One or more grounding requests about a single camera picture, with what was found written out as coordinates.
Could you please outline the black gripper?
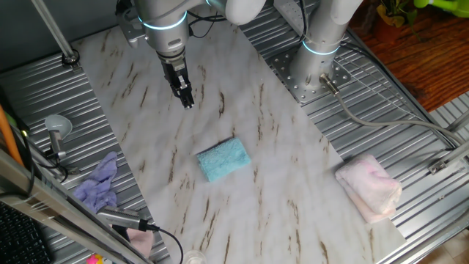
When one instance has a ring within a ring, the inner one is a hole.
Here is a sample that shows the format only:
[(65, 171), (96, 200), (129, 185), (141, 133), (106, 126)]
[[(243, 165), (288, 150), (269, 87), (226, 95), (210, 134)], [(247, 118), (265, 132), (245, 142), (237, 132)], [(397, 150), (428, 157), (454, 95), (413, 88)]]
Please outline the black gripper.
[(185, 49), (170, 52), (157, 52), (165, 79), (169, 82), (175, 97), (179, 98), (185, 109), (194, 105), (192, 87), (188, 79)]

